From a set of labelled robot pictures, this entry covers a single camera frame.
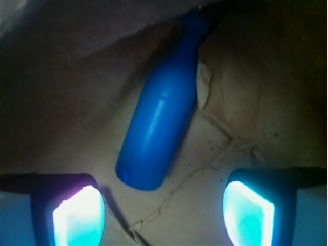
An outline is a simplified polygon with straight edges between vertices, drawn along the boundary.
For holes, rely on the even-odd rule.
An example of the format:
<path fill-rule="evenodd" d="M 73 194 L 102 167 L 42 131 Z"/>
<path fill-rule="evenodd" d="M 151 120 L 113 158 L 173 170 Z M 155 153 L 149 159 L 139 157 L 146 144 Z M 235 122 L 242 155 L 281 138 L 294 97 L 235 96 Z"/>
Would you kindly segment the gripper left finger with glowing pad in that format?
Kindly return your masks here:
<path fill-rule="evenodd" d="M 1 175 L 1 245 L 99 245 L 104 227 L 92 175 Z"/>

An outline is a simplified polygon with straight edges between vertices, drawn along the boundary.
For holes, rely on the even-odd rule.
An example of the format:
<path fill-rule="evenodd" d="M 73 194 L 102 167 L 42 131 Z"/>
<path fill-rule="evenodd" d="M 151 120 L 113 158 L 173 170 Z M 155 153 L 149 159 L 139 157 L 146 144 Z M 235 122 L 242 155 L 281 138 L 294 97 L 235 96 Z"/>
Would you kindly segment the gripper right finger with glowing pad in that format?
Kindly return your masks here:
<path fill-rule="evenodd" d="M 327 245 L 327 169 L 236 169 L 222 208 L 233 245 Z"/>

